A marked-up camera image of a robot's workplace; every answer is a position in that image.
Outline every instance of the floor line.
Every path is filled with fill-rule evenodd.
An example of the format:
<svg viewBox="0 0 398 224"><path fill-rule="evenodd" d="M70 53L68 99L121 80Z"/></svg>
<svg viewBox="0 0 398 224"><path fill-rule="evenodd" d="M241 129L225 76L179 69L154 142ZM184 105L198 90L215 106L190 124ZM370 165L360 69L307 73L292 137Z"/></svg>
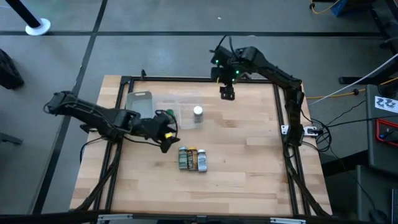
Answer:
<svg viewBox="0 0 398 224"><path fill-rule="evenodd" d="M380 32L241 32L241 31L50 31L50 36L256 36L256 37L379 37ZM24 31L0 31L0 35L27 35Z"/></svg>
<svg viewBox="0 0 398 224"><path fill-rule="evenodd" d="M83 57L83 61L81 63L81 67L79 70L79 74L76 78L75 85L72 89L72 92L77 96L79 94L81 84L83 83L83 78L86 73L87 65L90 60L91 53L93 51L95 39L96 39L96 33L98 32L98 29L100 28L102 18L104 16L105 8L108 3L108 0L103 0L101 3L101 7L98 12L97 20L95 22L93 31L90 32L91 37L88 41L87 48L85 55ZM57 162L61 154L61 150L63 147L63 142L65 141L68 127L70 124L70 116L64 116L60 125L60 129L58 132L57 137L55 138L55 144L53 145L52 149L52 154L49 162L49 166L47 167L42 185L39 190L39 194L37 195L37 200L35 202L34 208L32 213L33 214L40 214L42 213L43 206L45 203L45 199L47 197L47 194L49 192L50 186L51 186L51 181L54 176L55 169L57 167Z"/></svg>

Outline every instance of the clear plastic container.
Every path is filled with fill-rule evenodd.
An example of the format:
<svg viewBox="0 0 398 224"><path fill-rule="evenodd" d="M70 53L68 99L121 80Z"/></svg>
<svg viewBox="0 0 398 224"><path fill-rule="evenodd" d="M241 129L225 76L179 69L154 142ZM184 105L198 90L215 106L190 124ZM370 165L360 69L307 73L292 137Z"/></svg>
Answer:
<svg viewBox="0 0 398 224"><path fill-rule="evenodd" d="M195 115L193 113L193 109L196 106L201 106L203 108L202 97L198 92L193 91L185 91L178 93L177 98L177 108L179 119L178 123L181 129L193 129L199 128L202 123L195 122ZM203 108L202 116L205 116L206 111Z"/></svg>
<svg viewBox="0 0 398 224"><path fill-rule="evenodd" d="M177 95L155 95L152 94L155 110L173 110L174 116L180 129L199 128L201 123L195 123L193 109L201 106L202 98L199 93L192 91L178 92Z"/></svg>

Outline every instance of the green can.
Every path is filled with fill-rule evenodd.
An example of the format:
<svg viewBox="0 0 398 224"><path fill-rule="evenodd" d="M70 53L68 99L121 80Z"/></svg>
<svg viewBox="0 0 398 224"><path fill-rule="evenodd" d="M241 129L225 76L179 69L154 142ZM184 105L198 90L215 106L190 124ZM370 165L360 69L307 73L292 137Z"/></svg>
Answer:
<svg viewBox="0 0 398 224"><path fill-rule="evenodd" d="M187 147L179 147L178 149L178 168L188 169Z"/></svg>

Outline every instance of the metal bracket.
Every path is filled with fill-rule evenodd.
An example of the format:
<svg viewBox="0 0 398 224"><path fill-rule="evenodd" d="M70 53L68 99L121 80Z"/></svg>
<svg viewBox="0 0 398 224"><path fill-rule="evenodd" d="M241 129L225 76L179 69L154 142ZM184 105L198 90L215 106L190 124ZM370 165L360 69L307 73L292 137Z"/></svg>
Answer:
<svg viewBox="0 0 398 224"><path fill-rule="evenodd" d="M125 220L125 219L132 219L132 214L98 215L98 222L110 221L110 220Z"/></svg>
<svg viewBox="0 0 398 224"><path fill-rule="evenodd" d="M207 215L197 215L197 222L198 223L206 223L207 222Z"/></svg>
<svg viewBox="0 0 398 224"><path fill-rule="evenodd" d="M285 135L287 133L287 131L289 130L289 125L281 125L280 130L282 131L282 134ZM311 132L314 130L317 130L317 127L315 127L315 126L304 127L304 136L318 136L318 134Z"/></svg>
<svg viewBox="0 0 398 224"><path fill-rule="evenodd" d="M271 223L280 224L306 224L305 220L294 220L291 218L271 218Z"/></svg>

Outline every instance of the yellow cable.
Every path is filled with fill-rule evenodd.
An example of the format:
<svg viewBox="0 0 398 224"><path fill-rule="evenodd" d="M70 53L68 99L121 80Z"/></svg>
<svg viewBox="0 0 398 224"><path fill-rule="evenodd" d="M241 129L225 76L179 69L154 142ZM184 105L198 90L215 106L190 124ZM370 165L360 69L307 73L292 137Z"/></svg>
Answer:
<svg viewBox="0 0 398 224"><path fill-rule="evenodd" d="M390 83L390 82L392 82L392 81L395 81L395 80L397 80L398 79L398 77L397 78L393 78L392 80L388 80L388 81L386 81L386 82L384 82L384 83L382 83L382 84L380 84L380 85L385 85L385 84L387 84L387 83ZM342 97L342 96L350 96L350 95L353 95L354 93L353 92L351 92L351 93L343 93L343 94L339 94L339 95L333 95L333 96L329 96L329 97L331 97L331 98L337 98L337 97ZM313 96L313 97L307 97L307 99L308 100L317 100L317 99L322 99L324 96Z"/></svg>
<svg viewBox="0 0 398 224"><path fill-rule="evenodd" d="M312 9L312 11L313 11L313 13L315 13L315 14L322 14L322 13L324 13L324 12L326 12L327 10L329 10L329 9L331 9L333 6L335 6L337 3L339 3L340 2L340 0L337 0L335 3L333 3L331 6L329 6L327 9L325 9L325 10L322 10L322 11L320 11L320 12L317 12L316 10L314 10L314 7L315 7L315 5L314 5L314 7L311 7L311 9Z"/></svg>

